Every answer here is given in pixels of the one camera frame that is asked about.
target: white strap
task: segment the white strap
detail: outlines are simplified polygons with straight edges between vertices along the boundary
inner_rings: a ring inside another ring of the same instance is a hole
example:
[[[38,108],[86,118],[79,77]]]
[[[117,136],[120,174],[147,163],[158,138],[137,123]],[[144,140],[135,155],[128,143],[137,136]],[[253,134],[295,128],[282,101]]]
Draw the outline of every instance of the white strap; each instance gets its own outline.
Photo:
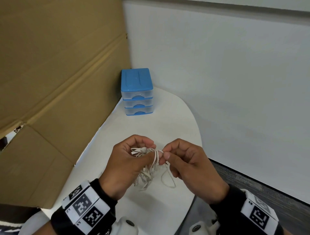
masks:
[[[147,147],[142,147],[142,148],[131,148],[131,154],[134,156],[134,157],[141,157],[145,154],[148,154],[150,152],[155,152],[155,157],[154,157],[154,161],[151,165],[150,168],[148,168],[148,166],[145,166],[143,168],[143,170],[140,172],[140,174],[138,175],[137,179],[135,180],[134,182],[134,185],[135,186],[138,186],[140,187],[140,191],[144,191],[148,188],[148,186],[151,184],[153,178],[154,178],[154,174],[156,172],[156,170],[158,169],[158,167],[161,167],[159,165],[159,152],[162,152],[164,153],[163,151],[161,150],[155,150],[155,149],[152,149],[152,148],[147,148]],[[166,170],[165,172],[162,174],[162,177],[161,177],[161,181],[163,183],[163,185],[165,185],[166,187],[169,187],[169,188],[175,188],[176,185],[175,185],[175,182],[173,180],[173,177],[169,171],[169,168],[168,168],[168,164],[165,163],[165,167],[166,167]],[[172,181],[173,181],[173,186],[170,186],[170,185],[167,185],[164,183],[163,181],[163,176],[164,174],[168,172],[169,176],[171,177]]]

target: hand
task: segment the hand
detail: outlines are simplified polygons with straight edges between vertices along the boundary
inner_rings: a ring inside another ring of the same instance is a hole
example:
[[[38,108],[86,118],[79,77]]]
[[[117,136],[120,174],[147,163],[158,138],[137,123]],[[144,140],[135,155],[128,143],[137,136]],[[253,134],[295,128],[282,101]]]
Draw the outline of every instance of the hand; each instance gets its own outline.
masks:
[[[184,181],[188,189],[208,204],[220,203],[227,195],[229,185],[220,177],[202,147],[182,139],[167,144],[162,165],[170,163],[170,171]]]
[[[133,157],[131,148],[156,148],[154,141],[140,135],[132,135],[113,147],[108,164],[99,178],[102,189],[114,200],[121,199],[133,184],[140,171],[154,161],[155,153]]]

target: white panel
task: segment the white panel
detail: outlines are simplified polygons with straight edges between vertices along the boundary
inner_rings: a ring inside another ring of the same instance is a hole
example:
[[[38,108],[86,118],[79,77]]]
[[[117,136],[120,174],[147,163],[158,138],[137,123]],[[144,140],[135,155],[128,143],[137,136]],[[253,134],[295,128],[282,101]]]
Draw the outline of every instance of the white panel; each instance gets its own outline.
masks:
[[[133,68],[181,97],[207,155],[310,203],[309,19],[124,2]]]
[[[269,7],[295,11],[310,11],[309,0],[190,0],[198,2],[215,2],[254,7]]]

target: wristband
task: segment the wristband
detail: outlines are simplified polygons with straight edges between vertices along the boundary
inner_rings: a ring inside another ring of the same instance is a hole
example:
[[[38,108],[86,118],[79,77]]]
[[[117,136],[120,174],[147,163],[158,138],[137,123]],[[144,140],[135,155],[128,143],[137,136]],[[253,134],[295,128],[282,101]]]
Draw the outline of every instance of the wristband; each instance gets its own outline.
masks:
[[[102,190],[98,179],[85,181],[63,200],[51,224],[58,235],[106,233],[116,220],[116,204]]]
[[[275,211],[245,189],[229,185],[226,198],[210,205],[221,224],[222,234],[283,235],[283,228]]]

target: right hand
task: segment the right hand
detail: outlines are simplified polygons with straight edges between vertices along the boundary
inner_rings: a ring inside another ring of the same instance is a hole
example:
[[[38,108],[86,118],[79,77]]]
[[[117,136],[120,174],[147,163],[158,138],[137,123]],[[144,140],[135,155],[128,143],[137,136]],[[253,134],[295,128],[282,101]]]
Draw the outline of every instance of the right hand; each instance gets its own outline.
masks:
[[[229,185],[220,177],[202,147],[177,139],[163,148],[159,164],[170,163],[170,171],[184,181],[188,189],[208,204],[220,203]]]

